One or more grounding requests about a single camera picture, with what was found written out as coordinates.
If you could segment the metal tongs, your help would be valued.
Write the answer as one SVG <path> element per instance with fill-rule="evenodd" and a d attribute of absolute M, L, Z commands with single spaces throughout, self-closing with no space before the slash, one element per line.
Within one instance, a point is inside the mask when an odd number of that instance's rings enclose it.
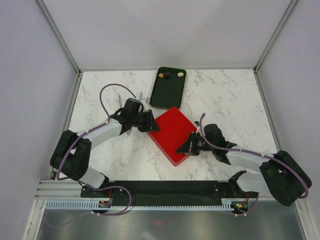
<path fill-rule="evenodd" d="M 140 94 L 139 94 L 138 100 L 141 101 L 142 97 L 143 97 L 143 92 L 141 91 Z M 118 102 L 119 102 L 120 108 L 122 108 L 123 107 L 123 103 L 122 103 L 122 97 L 121 97 L 120 94 L 118 94 Z M 126 134 L 129 136 L 131 134 L 131 132 L 132 132 L 132 129 L 127 131 Z"/>

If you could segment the red box lid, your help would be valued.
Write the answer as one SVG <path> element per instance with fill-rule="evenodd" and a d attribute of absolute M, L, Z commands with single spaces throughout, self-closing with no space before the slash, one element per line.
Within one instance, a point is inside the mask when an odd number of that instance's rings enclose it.
<path fill-rule="evenodd" d="M 166 140 L 181 137 L 182 144 L 197 130 L 196 126 L 176 107 L 172 107 L 155 119 L 160 131 L 149 132 L 156 138 L 164 137 Z"/>

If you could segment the red chocolate box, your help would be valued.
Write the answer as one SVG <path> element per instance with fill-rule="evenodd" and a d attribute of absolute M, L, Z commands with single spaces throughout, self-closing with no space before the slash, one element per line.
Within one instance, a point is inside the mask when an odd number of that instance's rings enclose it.
<path fill-rule="evenodd" d="M 176 150 L 183 144 L 183 139 L 181 137 L 169 137 L 168 139 L 165 139 L 164 137 L 155 137 L 151 133 L 148 133 L 148 136 L 174 167 L 177 167 L 190 157 L 184 153 L 176 153 Z"/>

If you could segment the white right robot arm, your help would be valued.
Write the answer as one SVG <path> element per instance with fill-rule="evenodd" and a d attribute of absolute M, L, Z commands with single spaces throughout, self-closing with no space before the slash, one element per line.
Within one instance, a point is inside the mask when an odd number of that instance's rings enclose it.
<path fill-rule="evenodd" d="M 239 173 L 228 185 L 233 197 L 246 192 L 271 195 L 280 204 L 289 207 L 298 199 L 305 199 L 312 186 L 311 179 L 286 151 L 259 153 L 227 141 L 216 124 L 191 132 L 178 154 L 198 156 L 201 151 L 211 152 L 216 160 L 227 165 L 249 169 Z"/>

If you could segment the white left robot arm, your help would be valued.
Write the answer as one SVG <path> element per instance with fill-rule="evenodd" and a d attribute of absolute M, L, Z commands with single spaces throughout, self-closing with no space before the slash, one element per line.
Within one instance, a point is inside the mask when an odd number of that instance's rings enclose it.
<path fill-rule="evenodd" d="M 134 98 L 128 98 L 124 107 L 118 109 L 105 122 L 79 132 L 66 130 L 62 133 L 50 159 L 50 166 L 57 170 L 56 178 L 63 180 L 60 174 L 73 181 L 92 187 L 98 197 L 105 197 L 110 190 L 109 178 L 89 166 L 91 151 L 105 141 L 137 128 L 142 133 L 158 132 L 151 109 Z"/>

